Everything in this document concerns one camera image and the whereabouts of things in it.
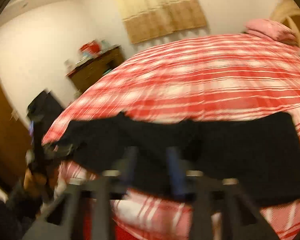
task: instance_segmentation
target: wooden door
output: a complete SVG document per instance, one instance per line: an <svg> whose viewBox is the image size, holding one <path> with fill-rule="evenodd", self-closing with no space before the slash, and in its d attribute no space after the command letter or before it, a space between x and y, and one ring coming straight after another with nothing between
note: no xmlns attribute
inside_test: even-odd
<svg viewBox="0 0 300 240"><path fill-rule="evenodd" d="M30 149L30 142L28 130L0 86L0 179L10 187L25 172L25 154Z"/></svg>

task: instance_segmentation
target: hand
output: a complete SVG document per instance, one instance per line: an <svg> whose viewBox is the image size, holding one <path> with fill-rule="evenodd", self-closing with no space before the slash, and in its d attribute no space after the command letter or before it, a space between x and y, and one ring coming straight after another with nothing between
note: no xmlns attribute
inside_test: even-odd
<svg viewBox="0 0 300 240"><path fill-rule="evenodd" d="M53 171L53 174L49 176L49 186L51 189L57 185L58 182L58 169ZM26 170L25 180L23 182L23 188L33 198L37 198L41 195L42 186L46 185L47 178L42 174L31 173L29 169Z"/></svg>

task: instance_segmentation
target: beige curtain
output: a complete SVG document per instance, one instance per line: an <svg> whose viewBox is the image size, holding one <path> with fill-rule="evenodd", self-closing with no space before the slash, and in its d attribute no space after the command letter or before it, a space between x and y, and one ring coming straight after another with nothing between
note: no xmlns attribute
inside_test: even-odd
<svg viewBox="0 0 300 240"><path fill-rule="evenodd" d="M116 0L133 44L206 25L198 0Z"/></svg>

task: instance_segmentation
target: checkered bedspread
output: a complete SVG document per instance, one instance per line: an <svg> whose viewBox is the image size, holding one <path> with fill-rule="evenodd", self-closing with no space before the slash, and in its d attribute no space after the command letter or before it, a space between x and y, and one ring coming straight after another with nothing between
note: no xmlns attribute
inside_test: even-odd
<svg viewBox="0 0 300 240"><path fill-rule="evenodd" d="M125 111L135 120L250 120L287 111L300 137L297 48L248 34L176 41L140 52L91 86L55 120L44 143L59 139L70 120ZM75 163L60 177L93 178ZM138 239L186 239L191 207L129 190L113 202L117 224ZM261 213L280 239L300 231L300 200ZM213 216L216 238L218 214Z"/></svg>

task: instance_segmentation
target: wall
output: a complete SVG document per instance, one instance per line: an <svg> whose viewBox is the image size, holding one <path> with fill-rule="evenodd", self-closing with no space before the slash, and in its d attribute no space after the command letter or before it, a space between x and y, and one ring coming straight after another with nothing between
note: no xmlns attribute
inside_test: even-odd
<svg viewBox="0 0 300 240"><path fill-rule="evenodd" d="M45 88L64 106L74 99L64 61L76 62L78 49L98 36L76 0L36 8L0 27L0 80L23 121L27 106Z"/></svg>
<svg viewBox="0 0 300 240"><path fill-rule="evenodd" d="M136 45L129 41L114 0L79 1L95 20L97 28L102 31L100 38L111 44L122 45L128 58L143 49L170 41L209 34L242 32L247 20L268 18L280 0L199 0L207 18L206 28L181 31Z"/></svg>

